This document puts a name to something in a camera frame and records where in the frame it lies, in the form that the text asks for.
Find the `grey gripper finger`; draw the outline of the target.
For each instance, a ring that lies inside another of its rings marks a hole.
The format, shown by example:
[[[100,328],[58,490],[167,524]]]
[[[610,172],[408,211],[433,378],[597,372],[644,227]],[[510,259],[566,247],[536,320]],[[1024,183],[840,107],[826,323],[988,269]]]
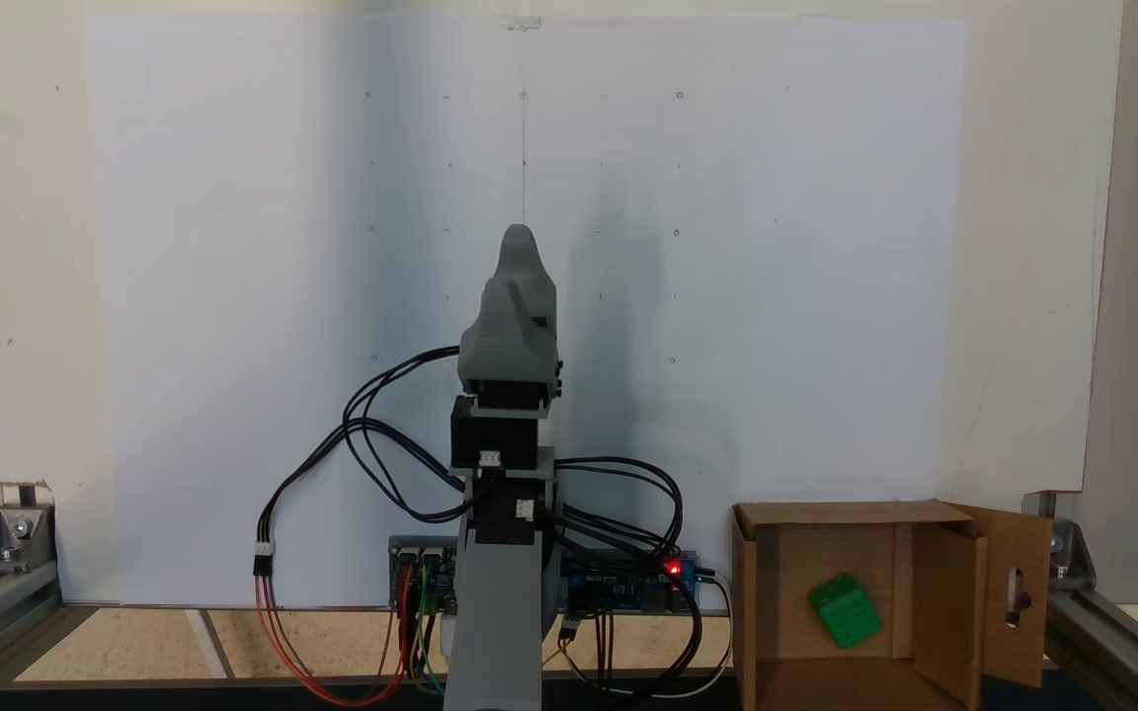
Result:
[[[503,320],[503,344],[527,342],[531,328],[541,328],[556,338],[556,286],[543,265],[533,231],[523,224],[512,224],[503,234],[500,247],[500,279],[510,283],[502,295],[509,297],[512,309]]]
[[[520,311],[516,286],[506,276],[492,276],[480,296],[480,307],[473,324],[460,337],[462,348],[483,342],[506,342],[520,334]]]

